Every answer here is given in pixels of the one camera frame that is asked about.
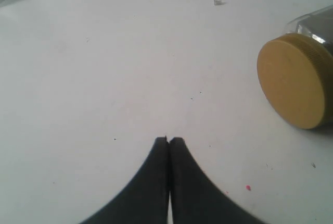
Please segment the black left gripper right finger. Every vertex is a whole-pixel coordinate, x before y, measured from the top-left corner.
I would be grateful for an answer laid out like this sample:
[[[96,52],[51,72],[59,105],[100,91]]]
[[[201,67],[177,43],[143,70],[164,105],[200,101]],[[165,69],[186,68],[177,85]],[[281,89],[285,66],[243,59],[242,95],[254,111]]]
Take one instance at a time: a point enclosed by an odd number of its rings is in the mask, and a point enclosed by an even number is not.
[[[174,223],[257,223],[224,195],[198,166],[184,139],[169,142]]]

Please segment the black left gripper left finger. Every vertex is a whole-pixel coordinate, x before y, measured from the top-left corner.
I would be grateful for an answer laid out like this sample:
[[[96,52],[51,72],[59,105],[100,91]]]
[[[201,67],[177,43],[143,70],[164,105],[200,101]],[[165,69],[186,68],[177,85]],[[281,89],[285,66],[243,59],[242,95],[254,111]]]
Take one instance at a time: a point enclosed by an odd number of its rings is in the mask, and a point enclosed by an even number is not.
[[[158,137],[131,181],[83,222],[167,223],[169,182],[169,143],[165,137]]]

